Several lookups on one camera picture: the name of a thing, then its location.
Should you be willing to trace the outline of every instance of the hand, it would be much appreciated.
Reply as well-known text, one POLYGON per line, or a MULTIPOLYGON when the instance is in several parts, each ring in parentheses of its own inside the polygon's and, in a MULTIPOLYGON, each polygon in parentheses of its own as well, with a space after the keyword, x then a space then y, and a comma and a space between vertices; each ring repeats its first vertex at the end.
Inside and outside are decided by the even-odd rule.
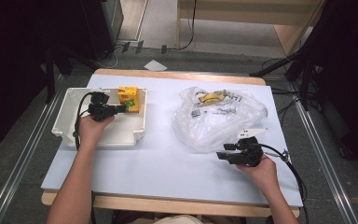
POLYGON ((256 167, 237 165, 237 168, 248 174, 263 194, 279 189, 275 162, 266 155, 261 157, 256 167))
POLYGON ((102 122, 95 121, 90 115, 81 118, 79 122, 80 144, 95 147, 103 135, 104 129, 113 120, 115 120, 115 116, 106 118, 102 122))

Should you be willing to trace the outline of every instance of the yellow object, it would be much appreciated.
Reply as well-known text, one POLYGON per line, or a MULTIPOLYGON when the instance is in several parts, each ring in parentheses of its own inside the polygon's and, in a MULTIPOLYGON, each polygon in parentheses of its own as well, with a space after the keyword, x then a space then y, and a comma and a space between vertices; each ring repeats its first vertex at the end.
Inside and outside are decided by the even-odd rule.
POLYGON ((118 87, 118 100, 126 106, 129 113, 139 113, 139 96, 137 87, 118 87))
POLYGON ((201 103, 204 104, 213 104, 218 103, 224 100, 226 97, 226 91, 214 91, 207 93, 205 95, 202 95, 199 100, 201 103))

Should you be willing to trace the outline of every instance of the person's right hand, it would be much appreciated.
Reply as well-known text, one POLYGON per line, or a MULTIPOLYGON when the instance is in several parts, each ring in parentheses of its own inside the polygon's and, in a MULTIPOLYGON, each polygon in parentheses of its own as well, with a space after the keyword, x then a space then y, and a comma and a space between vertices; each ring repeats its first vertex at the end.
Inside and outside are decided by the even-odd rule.
POLYGON ((248 174, 263 194, 279 189, 275 162, 266 155, 261 157, 261 161, 256 167, 237 165, 237 168, 248 174))

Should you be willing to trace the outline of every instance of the wire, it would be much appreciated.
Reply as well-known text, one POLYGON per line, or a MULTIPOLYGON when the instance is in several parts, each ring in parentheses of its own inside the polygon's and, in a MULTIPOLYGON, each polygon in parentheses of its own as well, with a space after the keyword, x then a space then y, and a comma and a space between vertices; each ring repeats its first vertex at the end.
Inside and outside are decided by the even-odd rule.
POLYGON ((169 50, 183 50, 183 49, 186 49, 193 42, 193 38, 194 38, 194 20, 196 19, 196 9, 197 9, 197 0, 194 0, 193 20, 191 22, 191 28, 190 28, 190 30, 191 30, 191 39, 190 39, 190 41, 188 41, 187 45, 182 47, 182 48, 179 48, 179 49, 170 48, 169 50))
POLYGON ((101 63, 98 63, 98 62, 96 62, 96 61, 94 61, 94 63, 97 63, 98 65, 100 65, 102 68, 115 68, 116 66, 117 66, 117 64, 118 64, 118 58, 117 58, 117 55, 116 55, 116 51, 118 50, 118 49, 122 49, 123 48, 123 46, 119 46, 118 48, 115 48, 115 50, 113 50, 113 55, 115 56, 115 59, 116 59, 116 62, 115 62, 115 64, 113 65, 113 66, 105 66, 105 65, 103 65, 103 64, 101 64, 101 63))

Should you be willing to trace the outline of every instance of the plastic bag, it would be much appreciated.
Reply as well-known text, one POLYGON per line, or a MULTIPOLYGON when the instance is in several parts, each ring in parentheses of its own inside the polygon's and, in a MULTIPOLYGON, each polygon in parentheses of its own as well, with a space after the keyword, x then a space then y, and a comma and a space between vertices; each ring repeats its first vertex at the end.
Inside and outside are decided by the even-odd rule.
POLYGON ((207 92, 198 87, 180 93, 181 106, 173 115, 177 137, 198 152, 223 150, 238 141, 243 129, 265 119, 268 110, 249 91, 207 92))

